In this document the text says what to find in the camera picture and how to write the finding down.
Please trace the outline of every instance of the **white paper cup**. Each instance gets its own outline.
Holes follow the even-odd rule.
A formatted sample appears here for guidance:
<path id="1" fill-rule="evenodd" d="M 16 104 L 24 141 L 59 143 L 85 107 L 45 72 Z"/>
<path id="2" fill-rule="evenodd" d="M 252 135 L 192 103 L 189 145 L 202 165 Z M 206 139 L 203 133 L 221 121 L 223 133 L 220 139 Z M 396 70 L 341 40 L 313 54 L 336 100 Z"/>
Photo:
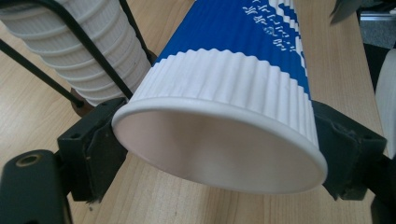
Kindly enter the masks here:
<path id="1" fill-rule="evenodd" d="M 131 67 L 137 63 L 139 57 L 141 57 L 140 51 L 143 51 L 140 47 L 140 43 L 131 42 L 124 54 L 120 56 L 117 61 L 111 63 L 111 65 L 120 76 L 124 77 L 128 71 L 130 71 Z M 77 84 L 75 86 L 77 88 L 92 89 L 96 88 L 97 86 L 106 85 L 106 83 L 108 83 L 107 79 L 103 78 L 103 76 L 106 75 L 105 70 L 103 70 L 103 68 L 97 62 L 90 66 L 80 67 L 79 69 L 78 66 L 76 66 L 75 69 L 71 70 L 56 68 L 56 71 L 60 77 L 63 77 L 67 81 L 72 81 L 73 83 L 90 81 L 90 83 Z"/>
<path id="2" fill-rule="evenodd" d="M 124 54 L 126 48 L 129 46 L 129 42 L 134 41 L 134 36 L 134 29 L 129 25 L 126 15 L 121 13 L 115 24 L 111 24 L 110 22 L 109 29 L 98 34 L 98 36 L 94 36 L 92 41 L 101 50 L 107 60 L 110 63 L 114 63 Z M 84 68 L 89 70 L 89 72 L 87 73 L 82 70 L 80 72 L 86 76 L 95 74 L 101 70 L 101 67 L 96 65 L 96 60 L 80 43 L 72 48 L 62 49 L 60 51 L 41 52 L 32 49 L 30 51 L 41 55 L 44 63 L 54 69 L 74 73 L 77 68 Z"/>
<path id="3" fill-rule="evenodd" d="M 78 21 L 83 22 L 93 14 L 104 10 L 106 2 L 116 0 L 57 0 Z M 0 13 L 0 20 L 19 38 L 45 35 L 67 29 L 64 22 L 49 9 L 36 5 L 12 7 Z"/>
<path id="4" fill-rule="evenodd" d="M 294 193 L 327 174 L 288 2 L 196 1 L 112 125 L 135 155 L 215 187 Z"/>
<path id="5" fill-rule="evenodd" d="M 131 91 L 136 91 L 143 77 L 150 69 L 149 61 L 147 60 L 146 54 L 144 52 L 140 55 L 135 55 L 134 58 L 137 58 L 138 61 L 129 61 L 131 62 L 130 69 L 125 72 L 125 74 L 120 75 L 124 83 Z M 111 78 L 107 74 L 104 77 L 109 79 L 107 83 L 102 83 L 102 85 L 90 87 L 89 89 L 78 88 L 75 86 L 76 83 L 70 81 L 69 83 L 74 89 L 76 89 L 78 94 L 85 99 L 98 101 L 100 99 L 107 98 L 108 96 L 121 94 L 120 88 L 111 80 Z"/>
<path id="6" fill-rule="evenodd" d="M 105 36 L 103 41 L 97 41 L 97 47 L 102 50 L 104 46 L 111 46 L 117 39 L 115 32 L 109 32 L 120 15 L 120 4 L 117 1 L 105 1 L 91 15 L 87 15 L 83 20 L 77 20 L 78 24 L 91 38 Z M 46 52 L 56 52 L 69 49 L 80 44 L 80 41 L 63 25 L 56 30 L 50 30 L 37 35 L 17 35 L 28 48 L 36 54 L 42 55 Z"/>

